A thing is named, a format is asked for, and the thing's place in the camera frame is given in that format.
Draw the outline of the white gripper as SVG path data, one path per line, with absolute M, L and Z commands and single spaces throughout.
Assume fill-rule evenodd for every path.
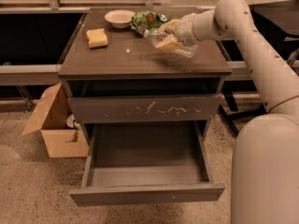
M 188 14 L 180 20 L 173 19 L 162 25 L 162 30 L 174 35 L 167 36 L 163 41 L 157 43 L 155 48 L 161 51 L 173 51 L 179 49 L 179 42 L 185 46 L 193 46 L 198 40 L 193 31 L 193 20 L 195 13 Z

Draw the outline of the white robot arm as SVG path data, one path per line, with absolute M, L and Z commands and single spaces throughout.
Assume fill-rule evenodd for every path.
M 161 29 L 179 44 L 231 38 L 266 113 L 235 139 L 231 224 L 299 224 L 299 76 L 256 28 L 246 0 L 219 0 Z

